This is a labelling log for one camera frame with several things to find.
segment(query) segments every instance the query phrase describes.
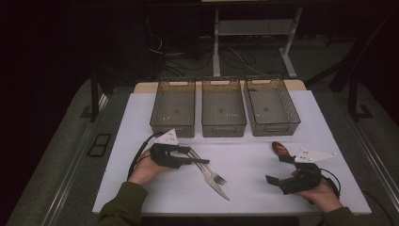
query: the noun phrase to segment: transparent plastic bin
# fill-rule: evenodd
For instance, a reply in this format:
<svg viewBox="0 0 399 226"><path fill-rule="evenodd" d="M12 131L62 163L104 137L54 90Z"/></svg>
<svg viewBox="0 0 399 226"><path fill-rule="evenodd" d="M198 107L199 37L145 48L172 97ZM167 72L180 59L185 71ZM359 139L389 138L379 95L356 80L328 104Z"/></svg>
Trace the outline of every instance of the transparent plastic bin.
<svg viewBox="0 0 399 226"><path fill-rule="evenodd" d="M242 137L247 125L238 77L202 79L202 135Z"/></svg>
<svg viewBox="0 0 399 226"><path fill-rule="evenodd" d="M247 76L244 96L252 135L291 136L300 124L290 93L280 79Z"/></svg>
<svg viewBox="0 0 399 226"><path fill-rule="evenodd" d="M161 78L150 126L154 133L175 129L177 137L194 137L195 78Z"/></svg>

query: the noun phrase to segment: hand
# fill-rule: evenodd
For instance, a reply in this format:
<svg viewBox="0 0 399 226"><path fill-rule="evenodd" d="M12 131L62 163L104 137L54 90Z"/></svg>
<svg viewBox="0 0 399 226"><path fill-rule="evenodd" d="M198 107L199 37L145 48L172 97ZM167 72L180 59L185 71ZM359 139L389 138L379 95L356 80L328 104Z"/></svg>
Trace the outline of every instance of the hand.
<svg viewBox="0 0 399 226"><path fill-rule="evenodd" d="M338 197L335 195L329 183L322 179L319 186L311 190L304 190L296 192L296 195L311 201L323 213L327 213L339 208L342 208Z"/></svg>
<svg viewBox="0 0 399 226"><path fill-rule="evenodd" d="M159 166L150 157L150 150L145 151L137 161L137 165L128 182L145 185L159 173L171 170L171 168Z"/></svg>

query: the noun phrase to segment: fork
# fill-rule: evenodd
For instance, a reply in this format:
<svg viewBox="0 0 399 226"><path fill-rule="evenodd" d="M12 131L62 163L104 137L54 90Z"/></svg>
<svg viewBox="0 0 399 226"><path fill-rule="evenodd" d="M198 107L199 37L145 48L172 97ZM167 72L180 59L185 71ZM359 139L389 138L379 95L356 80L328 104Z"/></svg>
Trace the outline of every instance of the fork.
<svg viewBox="0 0 399 226"><path fill-rule="evenodd" d="M191 149L191 148L190 148L190 153L193 154L194 158L200 159L200 156L199 156L193 149ZM201 164L201 165L202 165L203 167L205 167L205 168L209 171L209 173L211 173L211 177L212 177L212 179L213 179L216 183L220 184L221 186L223 186L224 184L226 184L226 180L225 180L223 177L221 177L219 174L217 174L216 172L213 172L213 171L208 167L207 164Z"/></svg>

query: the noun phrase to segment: olive green sleeve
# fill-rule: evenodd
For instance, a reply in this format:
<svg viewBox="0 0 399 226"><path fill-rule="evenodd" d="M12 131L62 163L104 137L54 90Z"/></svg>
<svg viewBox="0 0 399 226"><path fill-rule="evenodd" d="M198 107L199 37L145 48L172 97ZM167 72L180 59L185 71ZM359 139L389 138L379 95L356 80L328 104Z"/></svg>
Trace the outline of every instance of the olive green sleeve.
<svg viewBox="0 0 399 226"><path fill-rule="evenodd" d="M124 182L117 196L106 203L100 211L100 225L139 225L141 207L147 194L148 192L144 187Z"/></svg>
<svg viewBox="0 0 399 226"><path fill-rule="evenodd" d="M364 226L347 207L322 214L326 226Z"/></svg>

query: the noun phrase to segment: white tabletop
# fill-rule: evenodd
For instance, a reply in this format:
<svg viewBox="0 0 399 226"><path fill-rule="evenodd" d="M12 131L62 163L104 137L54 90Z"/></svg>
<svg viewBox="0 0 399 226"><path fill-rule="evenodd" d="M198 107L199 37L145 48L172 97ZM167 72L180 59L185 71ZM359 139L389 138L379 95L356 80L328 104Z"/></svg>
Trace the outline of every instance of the white tabletop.
<svg viewBox="0 0 399 226"><path fill-rule="evenodd" d="M285 179L295 170L293 165L279 162L272 151L272 141L282 143L291 154L296 154L301 147L337 153L336 158L317 165L339 178L341 201L345 206L355 214L371 213L312 93L290 91L290 94L301 119L293 136L254 137L248 124L244 137L205 138L202 136L201 96L198 93L196 135L194 138L179 138L179 143L191 146L200 157L211 160L211 169L228 181L221 188L231 200L227 201L214 192L196 165L181 166L159 175L146 185L149 196L142 209L143 216L292 216L318 213L303 198L283 195L278 187L266 182L266 174ZM154 99L154 93L131 94L93 207L94 213L99 213L103 205L115 197L121 183L126 181L137 150L152 134L150 118Z"/></svg>

